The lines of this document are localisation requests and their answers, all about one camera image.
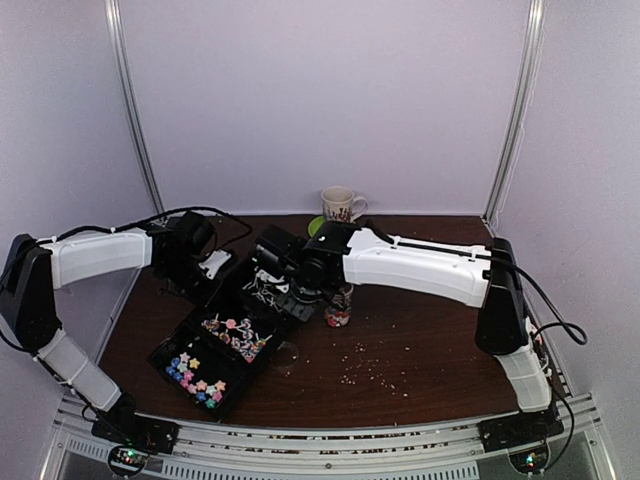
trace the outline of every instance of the lavender wall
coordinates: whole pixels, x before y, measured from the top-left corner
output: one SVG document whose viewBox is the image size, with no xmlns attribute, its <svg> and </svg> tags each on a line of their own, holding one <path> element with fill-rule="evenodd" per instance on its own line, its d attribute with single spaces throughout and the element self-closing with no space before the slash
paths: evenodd
<svg viewBox="0 0 640 480">
<path fill-rule="evenodd" d="M 535 97 L 498 231 L 586 347 L 552 334 L 621 461 L 640 454 L 640 4 L 550 4 Z M 547 311 L 536 308 L 546 321 Z"/>
<path fill-rule="evenodd" d="M 102 0 L 2 2 L 2 264 L 18 233 L 48 236 L 151 213 L 116 72 Z M 105 276 L 58 295 L 60 318 L 92 355 L 128 279 Z M 0 364 L 0 477 L 34 478 L 62 392 L 1 343 Z"/>
<path fill-rule="evenodd" d="M 480 213 L 527 0 L 136 0 L 122 18 L 168 207 Z"/>
</svg>

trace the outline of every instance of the ceramic mug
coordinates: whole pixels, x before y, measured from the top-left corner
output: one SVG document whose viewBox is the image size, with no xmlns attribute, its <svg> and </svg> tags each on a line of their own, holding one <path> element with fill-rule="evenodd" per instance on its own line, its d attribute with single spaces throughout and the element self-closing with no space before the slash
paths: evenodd
<svg viewBox="0 0 640 480">
<path fill-rule="evenodd" d="M 357 195 L 346 187 L 325 188 L 320 194 L 322 198 L 322 215 L 326 220 L 353 222 L 366 213 L 369 203 L 362 195 Z M 356 204 L 361 207 L 354 211 Z"/>
</svg>

